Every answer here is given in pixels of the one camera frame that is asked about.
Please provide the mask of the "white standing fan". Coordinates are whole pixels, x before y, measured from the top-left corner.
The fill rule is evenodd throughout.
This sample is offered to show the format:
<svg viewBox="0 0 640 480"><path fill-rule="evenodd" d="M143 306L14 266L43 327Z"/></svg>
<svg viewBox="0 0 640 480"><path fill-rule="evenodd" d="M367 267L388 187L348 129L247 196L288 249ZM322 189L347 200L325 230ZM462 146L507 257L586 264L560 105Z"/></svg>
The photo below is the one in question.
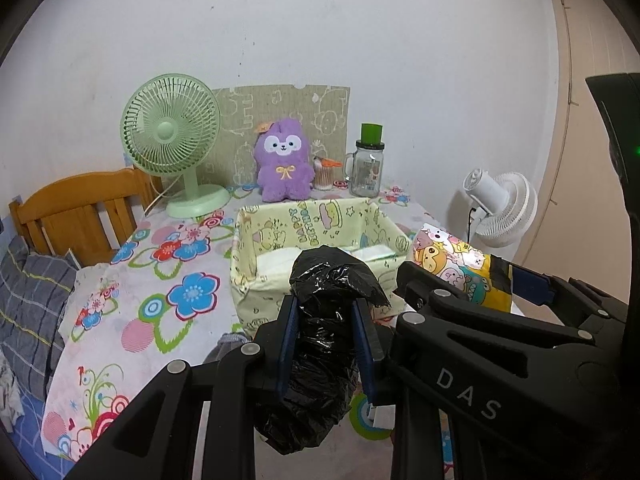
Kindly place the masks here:
<svg viewBox="0 0 640 480"><path fill-rule="evenodd" d="M491 177L475 168L463 180L463 189L474 204L469 234L491 248L518 242L533 224L538 196L533 185L519 172Z"/></svg>

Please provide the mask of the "grey rolled sock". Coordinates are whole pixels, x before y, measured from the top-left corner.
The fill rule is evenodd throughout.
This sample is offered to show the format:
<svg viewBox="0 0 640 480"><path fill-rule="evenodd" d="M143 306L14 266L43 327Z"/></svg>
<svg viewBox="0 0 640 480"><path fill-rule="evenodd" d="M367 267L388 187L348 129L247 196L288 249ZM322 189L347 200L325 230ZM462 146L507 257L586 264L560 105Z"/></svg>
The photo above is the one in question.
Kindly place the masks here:
<svg viewBox="0 0 640 480"><path fill-rule="evenodd" d="M220 362L231 351L242 347L248 341L247 336L243 333L223 334L216 343L213 350L209 351L203 361L204 364Z"/></svg>

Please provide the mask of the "green desk fan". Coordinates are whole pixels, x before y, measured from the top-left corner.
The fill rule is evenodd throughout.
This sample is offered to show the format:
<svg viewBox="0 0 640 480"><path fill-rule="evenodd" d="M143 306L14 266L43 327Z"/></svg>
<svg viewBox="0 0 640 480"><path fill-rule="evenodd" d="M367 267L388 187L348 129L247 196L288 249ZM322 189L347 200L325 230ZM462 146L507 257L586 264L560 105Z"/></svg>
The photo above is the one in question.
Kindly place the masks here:
<svg viewBox="0 0 640 480"><path fill-rule="evenodd" d="M198 166L214 148L220 131L216 96L198 78L163 74L130 96L120 118L122 148L138 169L152 177L176 177L183 190L166 205L169 217L206 216L230 200L220 184L198 180Z"/></svg>

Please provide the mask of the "white towel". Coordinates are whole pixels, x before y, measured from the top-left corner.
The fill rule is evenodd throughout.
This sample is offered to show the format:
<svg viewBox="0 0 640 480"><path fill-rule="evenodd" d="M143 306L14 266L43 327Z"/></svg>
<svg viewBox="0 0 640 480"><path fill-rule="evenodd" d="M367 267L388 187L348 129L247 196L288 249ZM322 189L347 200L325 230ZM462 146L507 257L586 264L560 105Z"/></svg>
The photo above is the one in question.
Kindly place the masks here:
<svg viewBox="0 0 640 480"><path fill-rule="evenodd" d="M291 275L294 262L302 253L298 247L283 247L271 252L264 252L256 258L258 276Z"/></svg>

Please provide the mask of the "black plastic bag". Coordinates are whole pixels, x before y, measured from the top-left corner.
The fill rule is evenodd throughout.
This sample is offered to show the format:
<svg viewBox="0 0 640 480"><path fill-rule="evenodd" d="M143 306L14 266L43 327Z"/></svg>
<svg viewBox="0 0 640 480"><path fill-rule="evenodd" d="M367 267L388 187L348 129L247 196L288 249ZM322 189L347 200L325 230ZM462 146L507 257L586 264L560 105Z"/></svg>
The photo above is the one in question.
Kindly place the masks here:
<svg viewBox="0 0 640 480"><path fill-rule="evenodd" d="M307 249L290 276L296 330L286 386L257 404L255 429L282 455L316 448L349 412L358 365L352 314L361 299L368 308L390 303L361 260L340 248Z"/></svg>

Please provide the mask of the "beige door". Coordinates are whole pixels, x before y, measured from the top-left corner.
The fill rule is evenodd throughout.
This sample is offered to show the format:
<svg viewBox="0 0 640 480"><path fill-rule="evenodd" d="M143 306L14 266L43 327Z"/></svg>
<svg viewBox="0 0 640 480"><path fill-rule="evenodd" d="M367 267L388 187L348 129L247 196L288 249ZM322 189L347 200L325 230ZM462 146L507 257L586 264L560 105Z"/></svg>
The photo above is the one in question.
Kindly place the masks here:
<svg viewBox="0 0 640 480"><path fill-rule="evenodd" d="M558 102L538 212L515 259L529 269L579 278L627 300L629 220L608 134L586 80L638 72L639 55L603 0L551 2L558 40Z"/></svg>

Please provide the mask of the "glass jar with green lid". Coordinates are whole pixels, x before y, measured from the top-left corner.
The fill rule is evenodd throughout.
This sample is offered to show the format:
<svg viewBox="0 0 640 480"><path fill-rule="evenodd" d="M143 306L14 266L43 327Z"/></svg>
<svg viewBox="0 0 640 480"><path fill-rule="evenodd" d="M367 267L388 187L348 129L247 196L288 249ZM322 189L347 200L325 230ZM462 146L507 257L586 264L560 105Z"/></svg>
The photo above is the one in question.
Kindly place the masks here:
<svg viewBox="0 0 640 480"><path fill-rule="evenodd" d="M382 133L382 125L365 122L355 151L346 155L345 178L352 195L372 198L380 192L385 148Z"/></svg>

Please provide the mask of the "grey plaid pillow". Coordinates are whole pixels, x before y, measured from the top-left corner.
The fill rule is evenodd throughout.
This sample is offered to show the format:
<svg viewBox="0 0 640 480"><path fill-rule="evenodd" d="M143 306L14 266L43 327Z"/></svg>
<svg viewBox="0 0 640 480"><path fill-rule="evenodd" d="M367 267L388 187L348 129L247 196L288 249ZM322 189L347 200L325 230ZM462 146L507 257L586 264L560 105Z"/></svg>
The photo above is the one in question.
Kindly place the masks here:
<svg viewBox="0 0 640 480"><path fill-rule="evenodd" d="M58 328L77 271L72 257L41 255L19 235L1 260L1 350L20 386L40 401L64 349Z"/></svg>

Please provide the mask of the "yellow cartoon storage box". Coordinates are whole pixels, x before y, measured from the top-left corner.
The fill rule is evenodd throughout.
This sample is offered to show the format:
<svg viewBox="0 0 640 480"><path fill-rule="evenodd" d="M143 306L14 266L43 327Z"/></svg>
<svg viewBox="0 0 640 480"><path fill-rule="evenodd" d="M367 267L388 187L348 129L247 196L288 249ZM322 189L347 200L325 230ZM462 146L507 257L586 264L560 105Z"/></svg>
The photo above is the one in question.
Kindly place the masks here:
<svg viewBox="0 0 640 480"><path fill-rule="evenodd" d="M406 261L410 238L373 201L331 198L246 206L236 216L230 282L235 311L245 333L278 316L290 292L290 277L258 276L256 258L283 247L302 251L321 246L357 249L384 244L394 258L367 262L386 295L396 289L396 275Z"/></svg>

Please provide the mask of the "purple plush toy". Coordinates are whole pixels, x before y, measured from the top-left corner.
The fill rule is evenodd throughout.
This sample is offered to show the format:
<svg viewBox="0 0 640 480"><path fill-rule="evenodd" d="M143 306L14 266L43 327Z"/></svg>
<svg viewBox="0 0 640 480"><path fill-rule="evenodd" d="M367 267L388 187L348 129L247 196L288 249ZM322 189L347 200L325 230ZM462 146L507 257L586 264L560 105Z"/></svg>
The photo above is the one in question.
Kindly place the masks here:
<svg viewBox="0 0 640 480"><path fill-rule="evenodd" d="M314 167L309 141L297 119L283 118L259 133L254 159L257 185L265 203L306 200L310 196Z"/></svg>

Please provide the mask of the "white tissue pack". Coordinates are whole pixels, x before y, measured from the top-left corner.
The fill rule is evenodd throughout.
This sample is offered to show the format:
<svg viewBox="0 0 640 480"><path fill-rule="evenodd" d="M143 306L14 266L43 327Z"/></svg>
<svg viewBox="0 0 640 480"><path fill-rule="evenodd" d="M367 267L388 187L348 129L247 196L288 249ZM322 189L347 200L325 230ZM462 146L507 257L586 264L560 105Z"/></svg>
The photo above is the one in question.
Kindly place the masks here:
<svg viewBox="0 0 640 480"><path fill-rule="evenodd" d="M342 248L342 251L363 262L373 262L387 258L394 258L396 256L396 252L384 244L377 244L357 249Z"/></svg>

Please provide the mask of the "floral tablecloth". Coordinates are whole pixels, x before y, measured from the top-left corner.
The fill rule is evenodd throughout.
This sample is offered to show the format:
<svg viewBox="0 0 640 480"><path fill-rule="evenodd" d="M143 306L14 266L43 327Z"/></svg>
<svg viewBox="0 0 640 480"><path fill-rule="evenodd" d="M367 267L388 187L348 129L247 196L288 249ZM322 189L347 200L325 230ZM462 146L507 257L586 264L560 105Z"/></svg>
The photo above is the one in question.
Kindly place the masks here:
<svg viewBox="0 0 640 480"><path fill-rule="evenodd" d="M352 197L330 191L314 193L310 200ZM431 221L400 188L367 200L410 240ZM250 336L231 295L231 251L240 209L262 204L257 191L236 188L226 206L206 216L180 220L157 209L90 290L70 300L63 321L65 347L41 426L48 453L68 458L73 469L168 363L195 366L223 334Z"/></svg>

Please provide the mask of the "colourful cartoon tissue pack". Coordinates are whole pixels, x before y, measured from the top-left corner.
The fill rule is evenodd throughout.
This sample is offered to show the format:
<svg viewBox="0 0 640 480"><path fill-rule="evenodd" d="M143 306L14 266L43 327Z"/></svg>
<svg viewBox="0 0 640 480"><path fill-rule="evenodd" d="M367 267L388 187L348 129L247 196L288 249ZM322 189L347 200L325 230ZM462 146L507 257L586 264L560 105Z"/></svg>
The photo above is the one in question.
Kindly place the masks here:
<svg viewBox="0 0 640 480"><path fill-rule="evenodd" d="M484 254L445 230L424 223L416 232L409 259L454 286L472 304L511 312L512 264Z"/></svg>

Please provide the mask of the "toothpick holder with bird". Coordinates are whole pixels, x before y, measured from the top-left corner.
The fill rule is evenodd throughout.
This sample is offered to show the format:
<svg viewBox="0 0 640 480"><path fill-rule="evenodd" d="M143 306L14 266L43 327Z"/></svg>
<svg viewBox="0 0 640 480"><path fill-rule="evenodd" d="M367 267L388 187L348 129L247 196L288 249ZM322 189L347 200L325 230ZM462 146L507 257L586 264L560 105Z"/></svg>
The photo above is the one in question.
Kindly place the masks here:
<svg viewBox="0 0 640 480"><path fill-rule="evenodd" d="M343 164L337 160L315 157L314 158L314 180L312 185L318 191L327 191L333 188L335 181L334 171L341 168Z"/></svg>

